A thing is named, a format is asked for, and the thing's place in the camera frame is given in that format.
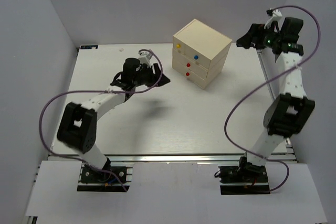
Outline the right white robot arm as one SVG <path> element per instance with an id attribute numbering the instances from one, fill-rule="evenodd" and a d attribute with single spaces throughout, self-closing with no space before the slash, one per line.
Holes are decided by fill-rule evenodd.
<path id="1" fill-rule="evenodd" d="M 307 98 L 299 68 L 303 46 L 297 41 L 302 27 L 303 20 L 292 17 L 285 18 L 282 27 L 278 27 L 277 21 L 252 24 L 237 41 L 237 46 L 245 49 L 270 48 L 282 75 L 279 94 L 264 116 L 264 131 L 251 151 L 240 158 L 240 169 L 259 171 L 280 143 L 301 132 L 314 110 L 315 102 Z"/>

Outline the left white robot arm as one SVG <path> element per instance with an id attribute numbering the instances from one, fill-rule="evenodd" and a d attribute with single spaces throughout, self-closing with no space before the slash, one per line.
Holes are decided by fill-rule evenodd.
<path id="1" fill-rule="evenodd" d="M 140 91 L 145 93 L 169 82 L 160 61 L 150 64 L 147 56 L 127 58 L 122 71 L 114 76 L 106 90 L 83 103 L 70 102 L 65 106 L 57 140 L 75 151 L 92 168 L 108 170 L 110 161 L 96 145 L 99 119 L 137 94 L 137 87 L 146 86 L 147 89 Z"/>

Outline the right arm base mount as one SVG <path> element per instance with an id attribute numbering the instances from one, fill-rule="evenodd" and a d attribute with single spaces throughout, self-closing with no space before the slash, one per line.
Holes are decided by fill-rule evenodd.
<path id="1" fill-rule="evenodd" d="M 214 174 L 219 178 L 221 195 L 266 195 L 270 194 L 265 166 L 253 165 L 241 157 L 235 166 L 219 166 Z"/>

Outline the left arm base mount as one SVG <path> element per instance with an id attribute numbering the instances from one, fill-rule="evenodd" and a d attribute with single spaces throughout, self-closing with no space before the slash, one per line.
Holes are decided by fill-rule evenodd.
<path id="1" fill-rule="evenodd" d="M 86 164 L 81 166 L 78 192 L 126 193 L 132 182 L 133 167 L 130 165 L 111 164 L 106 167 L 111 173 L 103 173 Z"/>

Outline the cream drawer cabinet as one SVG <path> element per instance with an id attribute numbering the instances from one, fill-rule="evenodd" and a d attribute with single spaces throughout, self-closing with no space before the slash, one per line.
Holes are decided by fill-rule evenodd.
<path id="1" fill-rule="evenodd" d="M 173 36 L 172 67 L 205 89 L 221 73 L 232 39 L 194 19 Z"/>

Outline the blue knob drawer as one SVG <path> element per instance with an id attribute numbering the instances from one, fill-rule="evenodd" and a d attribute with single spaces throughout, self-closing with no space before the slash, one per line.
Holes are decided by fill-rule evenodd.
<path id="1" fill-rule="evenodd" d="M 212 67 L 212 62 L 219 54 L 219 50 L 216 47 L 211 46 L 200 46 L 200 47 L 191 47 L 187 46 L 185 55 L 199 65 L 206 69 L 210 69 Z"/>

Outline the yellow knob drawer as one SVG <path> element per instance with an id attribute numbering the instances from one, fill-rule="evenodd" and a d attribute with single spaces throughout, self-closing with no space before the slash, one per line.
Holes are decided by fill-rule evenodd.
<path id="1" fill-rule="evenodd" d="M 181 54 L 185 54 L 186 51 L 186 43 L 177 37 L 173 37 L 173 49 L 175 49 L 177 52 L 181 53 Z"/>

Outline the red knob drawer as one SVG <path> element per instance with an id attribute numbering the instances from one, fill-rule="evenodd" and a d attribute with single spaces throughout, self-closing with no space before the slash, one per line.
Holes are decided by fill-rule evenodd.
<path id="1" fill-rule="evenodd" d="M 198 75 L 202 79 L 205 80 L 207 78 L 207 74 L 208 74 L 207 69 L 197 64 L 194 60 L 189 59 L 188 57 L 184 56 L 183 54 L 179 53 L 178 51 L 174 49 L 172 50 L 172 56 L 175 61 L 182 64 L 184 67 L 194 72 L 196 75 Z"/>
<path id="2" fill-rule="evenodd" d="M 200 76 L 189 70 L 187 67 L 183 66 L 181 63 L 179 63 L 176 60 L 172 61 L 172 67 L 174 70 L 179 72 L 181 75 L 183 75 L 186 79 L 189 81 L 195 83 L 200 88 L 205 89 L 208 85 L 208 82 L 204 79 L 202 79 Z"/>

